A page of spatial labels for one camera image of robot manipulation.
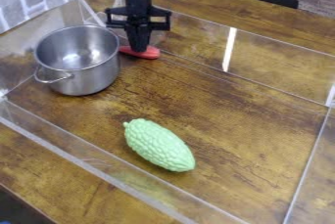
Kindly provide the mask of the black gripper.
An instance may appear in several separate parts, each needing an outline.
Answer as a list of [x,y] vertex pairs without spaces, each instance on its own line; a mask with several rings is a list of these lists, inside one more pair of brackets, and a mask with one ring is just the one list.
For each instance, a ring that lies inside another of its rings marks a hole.
[[[153,6],[144,11],[144,14],[130,14],[126,7],[106,8],[106,26],[112,28],[125,28],[128,32],[132,49],[145,52],[150,39],[152,30],[169,30],[172,12]],[[126,19],[118,21],[113,19],[113,15],[124,16]],[[152,17],[164,18],[164,22],[153,22]]]

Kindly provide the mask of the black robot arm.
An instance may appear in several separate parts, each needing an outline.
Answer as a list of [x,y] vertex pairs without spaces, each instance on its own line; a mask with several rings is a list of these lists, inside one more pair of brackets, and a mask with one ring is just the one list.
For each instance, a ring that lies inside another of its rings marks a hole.
[[152,5],[152,0],[126,0],[126,6],[106,8],[106,26],[124,28],[130,48],[136,53],[146,51],[153,30],[171,29],[172,12]]

